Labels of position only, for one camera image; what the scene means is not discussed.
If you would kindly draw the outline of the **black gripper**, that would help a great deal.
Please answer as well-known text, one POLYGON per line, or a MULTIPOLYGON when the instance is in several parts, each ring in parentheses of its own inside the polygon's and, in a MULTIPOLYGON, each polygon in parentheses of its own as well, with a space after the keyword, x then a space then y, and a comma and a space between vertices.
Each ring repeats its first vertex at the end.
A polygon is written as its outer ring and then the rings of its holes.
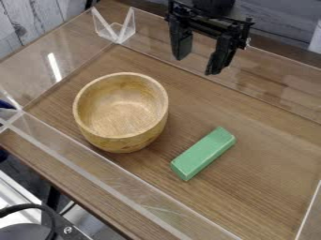
POLYGON ((220 74, 237 49, 245 49, 250 42, 253 17, 245 16, 234 3, 236 0, 169 0, 166 21, 174 58, 181 61, 190 54, 194 31, 218 38, 206 75, 220 74))

